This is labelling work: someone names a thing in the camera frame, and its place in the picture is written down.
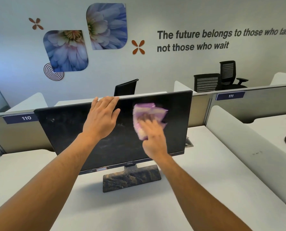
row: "blue flower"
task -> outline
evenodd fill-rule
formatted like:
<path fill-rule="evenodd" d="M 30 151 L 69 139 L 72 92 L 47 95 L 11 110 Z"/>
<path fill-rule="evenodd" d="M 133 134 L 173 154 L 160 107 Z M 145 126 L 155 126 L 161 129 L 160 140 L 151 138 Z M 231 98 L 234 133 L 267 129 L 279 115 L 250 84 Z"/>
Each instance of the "blue flower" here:
<path fill-rule="evenodd" d="M 54 72 L 81 71 L 87 67 L 82 31 L 49 31 L 43 43 Z"/>
<path fill-rule="evenodd" d="M 93 50 L 120 49 L 127 35 L 126 7 L 122 3 L 94 3 L 86 12 Z"/>

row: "forearm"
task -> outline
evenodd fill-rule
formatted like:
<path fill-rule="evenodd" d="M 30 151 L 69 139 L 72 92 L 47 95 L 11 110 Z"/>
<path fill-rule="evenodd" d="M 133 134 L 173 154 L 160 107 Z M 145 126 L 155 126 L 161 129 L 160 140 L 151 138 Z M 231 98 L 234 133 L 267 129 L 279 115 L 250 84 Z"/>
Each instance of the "forearm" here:
<path fill-rule="evenodd" d="M 251 229 L 166 155 L 157 164 L 167 177 L 176 198 L 195 231 L 250 231 Z"/>
<path fill-rule="evenodd" d="M 50 230 L 97 142 L 96 139 L 87 140 L 80 134 L 0 207 L 0 230 Z"/>

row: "monitor base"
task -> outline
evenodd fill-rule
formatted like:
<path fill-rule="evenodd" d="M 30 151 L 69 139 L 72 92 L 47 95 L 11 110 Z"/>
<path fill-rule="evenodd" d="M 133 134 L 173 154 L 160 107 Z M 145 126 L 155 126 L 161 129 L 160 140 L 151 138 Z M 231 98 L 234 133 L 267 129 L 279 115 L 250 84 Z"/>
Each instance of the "monitor base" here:
<path fill-rule="evenodd" d="M 103 175 L 103 192 L 119 190 L 131 186 L 161 180 L 156 164 L 138 168 L 136 165 L 125 167 L 122 172 Z"/>

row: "mesh chair back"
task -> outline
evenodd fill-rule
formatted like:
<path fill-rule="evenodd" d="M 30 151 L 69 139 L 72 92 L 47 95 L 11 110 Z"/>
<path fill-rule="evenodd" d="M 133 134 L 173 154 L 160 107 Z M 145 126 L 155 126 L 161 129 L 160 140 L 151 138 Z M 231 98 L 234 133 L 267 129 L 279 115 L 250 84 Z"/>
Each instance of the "mesh chair back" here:
<path fill-rule="evenodd" d="M 134 95 L 136 90 L 136 83 L 138 79 L 122 83 L 115 87 L 114 96 L 121 96 L 121 95 Z"/>
<path fill-rule="evenodd" d="M 221 85 L 219 73 L 194 75 L 194 90 L 196 92 L 215 91 L 219 85 Z"/>
<path fill-rule="evenodd" d="M 236 77 L 235 61 L 220 62 L 220 74 L 221 74 L 222 85 L 233 84 Z"/>

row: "black monitor screen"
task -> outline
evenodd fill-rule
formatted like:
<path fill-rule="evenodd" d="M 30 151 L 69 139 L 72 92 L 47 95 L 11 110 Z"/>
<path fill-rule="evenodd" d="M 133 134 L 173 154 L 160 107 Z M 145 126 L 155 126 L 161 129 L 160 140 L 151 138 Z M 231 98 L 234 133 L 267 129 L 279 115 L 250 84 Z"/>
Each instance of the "black monitor screen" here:
<path fill-rule="evenodd" d="M 164 134 L 168 153 L 183 154 L 191 99 L 192 91 L 120 99 L 116 108 L 120 108 L 121 112 L 114 130 L 99 141 L 81 171 L 87 173 L 102 167 L 119 167 L 150 160 L 133 128 L 132 111 L 134 105 L 139 103 L 155 103 L 157 107 L 168 109 L 163 119 L 167 123 Z M 82 132 L 90 108 L 91 103 L 85 103 L 34 111 L 57 155 Z"/>

